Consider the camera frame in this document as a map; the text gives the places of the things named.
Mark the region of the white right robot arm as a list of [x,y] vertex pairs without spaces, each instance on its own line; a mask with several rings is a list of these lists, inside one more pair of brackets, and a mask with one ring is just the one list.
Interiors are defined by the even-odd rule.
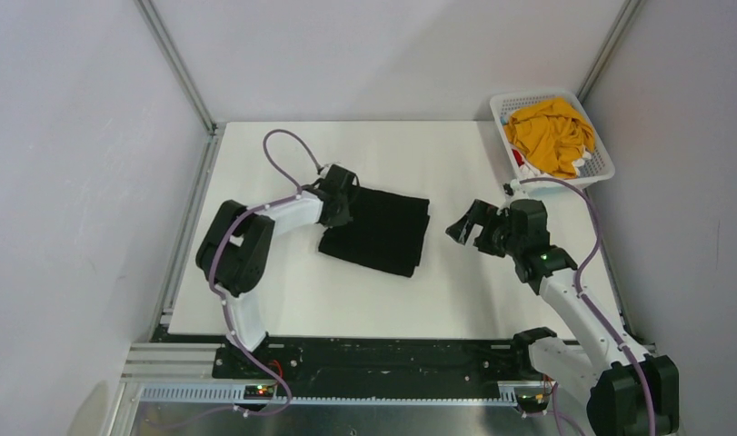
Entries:
[[582,403],[596,435],[671,435],[680,424],[679,372],[666,355],[654,356],[615,317],[599,308],[582,284],[581,266],[552,244],[543,202],[512,200],[498,207],[481,200],[446,229],[480,252],[510,257],[527,284],[560,316],[579,343],[573,350],[549,329],[514,335],[513,372],[526,380],[549,376]]

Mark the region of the black t shirt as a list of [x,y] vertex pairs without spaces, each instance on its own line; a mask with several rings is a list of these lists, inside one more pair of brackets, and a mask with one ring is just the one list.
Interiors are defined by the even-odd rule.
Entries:
[[352,220],[327,229],[318,252],[382,273],[410,278],[421,263],[430,201],[361,187]]

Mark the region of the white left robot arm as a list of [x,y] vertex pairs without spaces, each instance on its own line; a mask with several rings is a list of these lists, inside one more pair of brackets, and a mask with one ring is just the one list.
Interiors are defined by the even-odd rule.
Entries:
[[255,288],[263,278],[273,239],[300,227],[350,223],[351,204],[359,191],[357,174],[334,164],[290,196],[256,206],[227,200],[218,208],[195,262],[220,299],[229,341],[239,348],[234,366],[246,377],[260,377],[270,362],[268,351],[259,347],[267,328]]

